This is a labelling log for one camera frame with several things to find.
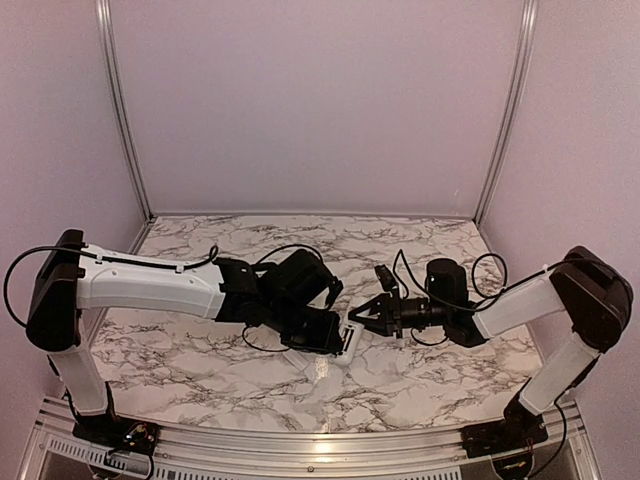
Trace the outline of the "white remote control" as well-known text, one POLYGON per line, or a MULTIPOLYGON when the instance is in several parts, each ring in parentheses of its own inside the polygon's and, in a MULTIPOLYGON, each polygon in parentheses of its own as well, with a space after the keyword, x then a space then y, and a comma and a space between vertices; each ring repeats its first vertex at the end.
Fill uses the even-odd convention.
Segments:
POLYGON ((357 322, 347 321, 341 326, 342 350, 332 358, 332 362, 339 366, 348 366, 353 361, 360 342, 364 326, 357 322))

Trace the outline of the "white battery compartment cover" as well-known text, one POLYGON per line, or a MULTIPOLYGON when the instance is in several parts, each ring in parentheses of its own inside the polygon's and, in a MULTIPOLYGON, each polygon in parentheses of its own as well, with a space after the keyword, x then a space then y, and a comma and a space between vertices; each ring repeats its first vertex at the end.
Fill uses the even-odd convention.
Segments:
POLYGON ((283 354, 284 358, 299 372, 309 376, 313 374, 313 361, 298 351, 289 350, 283 354))

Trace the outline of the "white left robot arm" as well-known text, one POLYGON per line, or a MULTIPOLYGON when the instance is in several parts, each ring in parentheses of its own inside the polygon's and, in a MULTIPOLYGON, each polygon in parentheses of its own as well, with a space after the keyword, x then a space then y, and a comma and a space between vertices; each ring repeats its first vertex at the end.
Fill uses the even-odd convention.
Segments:
POLYGON ((83 312, 94 309, 168 311, 248 327, 266 326, 289 349, 337 355, 344 342, 332 306, 342 282, 320 257, 298 248, 279 263, 250 264, 212 247, 199 262, 160 261, 107 251, 65 231, 34 282, 26 335, 46 352, 76 414, 106 445, 125 438, 108 384, 84 346, 83 312))

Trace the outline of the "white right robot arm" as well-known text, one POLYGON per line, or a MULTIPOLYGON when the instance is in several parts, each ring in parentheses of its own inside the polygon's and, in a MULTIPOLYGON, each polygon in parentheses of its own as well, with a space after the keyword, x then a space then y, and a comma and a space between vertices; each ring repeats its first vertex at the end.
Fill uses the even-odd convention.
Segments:
POLYGON ((395 272, 375 269, 382 292, 351 309, 348 318, 382 337, 400 337, 409 329, 439 327, 454 344, 479 347, 520 327, 562 320, 566 327, 555 351, 505 407, 495 438, 515 448, 529 437, 557 400, 576 388, 621 339, 632 317, 634 292, 614 267, 589 249, 576 246, 559 261, 494 294, 470 297, 475 278, 450 258, 426 264, 420 297, 402 295, 395 272))

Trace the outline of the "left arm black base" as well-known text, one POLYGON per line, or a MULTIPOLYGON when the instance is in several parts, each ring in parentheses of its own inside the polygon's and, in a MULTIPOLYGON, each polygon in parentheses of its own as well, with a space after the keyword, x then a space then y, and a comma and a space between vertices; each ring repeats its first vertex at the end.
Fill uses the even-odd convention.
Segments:
POLYGON ((153 422, 116 415, 80 417, 73 435, 108 447, 110 450, 151 455, 155 451, 160 427, 153 422))

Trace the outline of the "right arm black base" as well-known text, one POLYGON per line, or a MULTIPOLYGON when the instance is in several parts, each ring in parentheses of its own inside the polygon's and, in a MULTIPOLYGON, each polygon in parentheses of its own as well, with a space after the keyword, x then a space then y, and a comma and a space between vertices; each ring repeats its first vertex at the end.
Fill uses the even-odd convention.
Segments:
POLYGON ((504 418, 473 424, 463 427, 460 433, 462 447, 468 458, 528 449, 548 439, 541 416, 532 417, 529 420, 504 418))

